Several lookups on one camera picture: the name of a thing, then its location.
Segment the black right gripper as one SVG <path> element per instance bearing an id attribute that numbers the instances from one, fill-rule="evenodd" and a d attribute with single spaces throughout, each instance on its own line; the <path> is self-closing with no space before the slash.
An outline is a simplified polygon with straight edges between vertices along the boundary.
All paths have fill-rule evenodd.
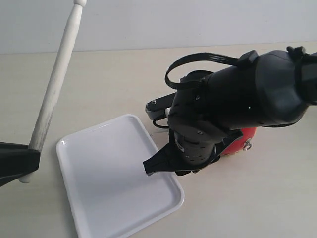
<path id="1" fill-rule="evenodd" d="M 202 81 L 194 89 L 178 90 L 168 115 L 170 144 L 143 162 L 148 176 L 175 172 L 178 176 L 196 173 L 219 160 L 241 129 L 220 119 L 236 100 L 240 73 L 189 73 L 180 82 Z"/>

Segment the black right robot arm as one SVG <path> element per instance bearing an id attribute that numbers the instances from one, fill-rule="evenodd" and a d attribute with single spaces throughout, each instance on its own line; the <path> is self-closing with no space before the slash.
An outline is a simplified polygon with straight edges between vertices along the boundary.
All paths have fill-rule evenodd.
<path id="1" fill-rule="evenodd" d="M 143 163 L 147 175 L 196 173 L 217 162 L 243 128 L 293 125 L 317 103 L 317 56 L 303 47 L 239 58 L 196 53 L 169 69 L 197 61 L 226 68 L 195 70 L 179 82 L 164 78 L 175 92 L 147 103 L 146 113 L 153 123 L 167 119 L 169 142 Z"/>

